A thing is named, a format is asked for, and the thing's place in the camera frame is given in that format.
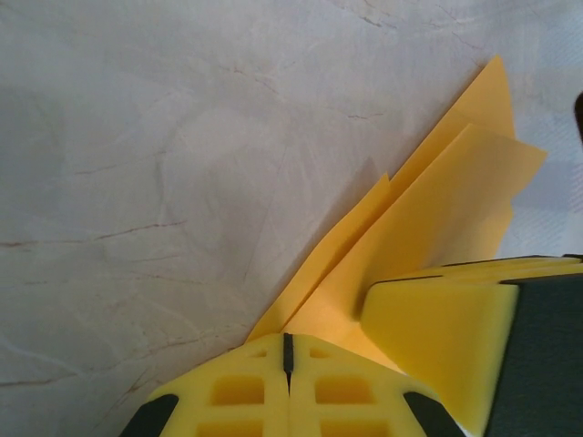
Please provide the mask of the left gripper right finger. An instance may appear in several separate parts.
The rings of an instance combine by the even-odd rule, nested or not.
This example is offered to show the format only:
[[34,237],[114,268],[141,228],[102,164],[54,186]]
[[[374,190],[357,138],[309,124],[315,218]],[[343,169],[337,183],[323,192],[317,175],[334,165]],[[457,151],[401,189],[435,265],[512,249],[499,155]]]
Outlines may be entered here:
[[289,336],[290,437],[465,437],[421,382],[310,335]]

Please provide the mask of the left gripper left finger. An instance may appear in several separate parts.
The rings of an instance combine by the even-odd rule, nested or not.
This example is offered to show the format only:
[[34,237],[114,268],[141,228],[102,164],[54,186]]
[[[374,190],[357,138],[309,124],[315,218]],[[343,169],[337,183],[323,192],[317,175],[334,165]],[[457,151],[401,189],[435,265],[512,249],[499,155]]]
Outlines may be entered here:
[[119,437],[290,437],[292,336],[270,334],[154,390]]

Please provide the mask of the orange cloth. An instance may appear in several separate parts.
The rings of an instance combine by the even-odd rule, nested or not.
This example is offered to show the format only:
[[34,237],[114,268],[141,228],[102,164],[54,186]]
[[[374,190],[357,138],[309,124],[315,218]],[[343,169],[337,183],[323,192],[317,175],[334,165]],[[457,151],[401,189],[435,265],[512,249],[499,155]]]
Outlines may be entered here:
[[438,261],[492,257],[513,197],[545,157],[517,140],[504,63],[493,57],[396,174],[315,245],[250,339],[310,334],[393,368],[360,325],[367,290]]

